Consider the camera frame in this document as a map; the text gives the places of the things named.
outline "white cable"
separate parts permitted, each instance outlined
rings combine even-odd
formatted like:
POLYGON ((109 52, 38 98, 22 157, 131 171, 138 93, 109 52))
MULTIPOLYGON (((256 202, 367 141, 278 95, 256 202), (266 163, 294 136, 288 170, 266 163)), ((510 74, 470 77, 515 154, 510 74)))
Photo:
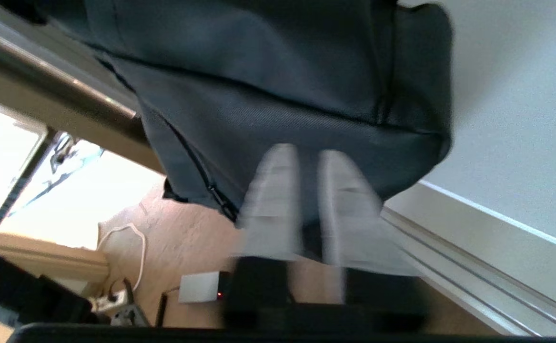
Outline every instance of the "white cable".
POLYGON ((145 237, 144 234, 140 232, 140 230, 138 230, 138 228, 136 228, 134 224, 128 223, 125 224, 124 226, 121 226, 119 228, 114 228, 109 232, 107 232, 106 235, 104 235, 104 237, 100 239, 100 243, 98 243, 98 250, 100 249, 104 241, 106 241, 108 236, 110 236, 113 232, 120 232, 121 230, 125 230, 127 228, 131 228, 132 230, 134 230, 134 233, 142 239, 142 253, 140 256, 140 272, 138 273, 138 280, 136 281, 136 284, 134 284, 134 287, 132 288, 132 291, 135 291, 138 288, 138 285, 140 284, 140 280, 142 280, 142 271, 144 269, 144 257, 147 254, 147 237, 145 237))

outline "baseboard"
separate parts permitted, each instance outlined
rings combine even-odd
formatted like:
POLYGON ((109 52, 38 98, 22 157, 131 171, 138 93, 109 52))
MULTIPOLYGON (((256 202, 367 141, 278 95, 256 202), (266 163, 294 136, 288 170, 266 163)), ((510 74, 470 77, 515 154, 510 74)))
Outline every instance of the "baseboard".
POLYGON ((404 252, 438 291, 501 334, 556 336, 556 302, 385 208, 404 252))

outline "white wall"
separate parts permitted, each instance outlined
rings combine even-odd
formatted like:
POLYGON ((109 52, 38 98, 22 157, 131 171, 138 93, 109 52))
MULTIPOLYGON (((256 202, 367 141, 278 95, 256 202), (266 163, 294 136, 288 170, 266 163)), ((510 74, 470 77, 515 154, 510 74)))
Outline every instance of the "white wall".
POLYGON ((556 0, 440 2, 455 143, 425 179, 556 237, 556 0))

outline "floor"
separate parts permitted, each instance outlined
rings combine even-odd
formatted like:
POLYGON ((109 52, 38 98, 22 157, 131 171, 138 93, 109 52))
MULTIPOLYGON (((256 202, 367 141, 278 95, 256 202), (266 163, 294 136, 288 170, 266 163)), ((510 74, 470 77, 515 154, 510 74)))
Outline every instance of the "floor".
MULTIPOLYGON (((133 223, 147 236, 147 256, 136 302, 154 323, 160 294, 178 286, 180 276, 189 273, 229 271, 231 252, 241 231, 217 212, 198 205, 162 200, 162 183, 156 184, 143 200, 123 209, 100 224, 101 237, 116 226, 133 223)), ((127 276, 132 283, 139 268, 141 242, 132 231, 113 234, 101 247, 111 265, 104 287, 127 276)), ((298 302, 333 302, 329 291, 318 291, 329 267, 309 259, 291 267, 291 290, 298 302)), ((491 328, 426 284, 433 314, 425 332, 434 334, 496 335, 491 328)), ((164 326, 217 328, 216 303, 178 304, 173 293, 167 303, 164 326)))
MULTIPOLYGON (((38 174, 41 174, 40 180, 47 180, 46 174, 51 174, 51 167, 42 164, 38 174)), ((164 177, 155 171, 105 151, 99 159, 74 172, 49 193, 5 218, 0 232, 95 250, 98 222, 112 217, 125 206, 136 204, 153 185, 163 180, 164 177)), ((42 189, 44 187, 37 187, 36 192, 32 189, 32 196, 27 200, 23 198, 22 204, 42 189)), ((27 192, 28 188, 24 189, 24 195, 27 192)))

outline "dark gray backpack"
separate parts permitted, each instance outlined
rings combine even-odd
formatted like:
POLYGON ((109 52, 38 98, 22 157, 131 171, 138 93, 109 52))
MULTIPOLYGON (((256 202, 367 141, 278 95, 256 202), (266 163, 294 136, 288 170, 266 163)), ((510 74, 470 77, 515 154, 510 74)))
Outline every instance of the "dark gray backpack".
POLYGON ((57 23, 136 93, 167 197, 235 221, 263 154, 297 145, 311 256, 321 256, 319 151, 347 153, 387 200, 450 147, 452 29, 434 4, 36 0, 14 10, 57 23))

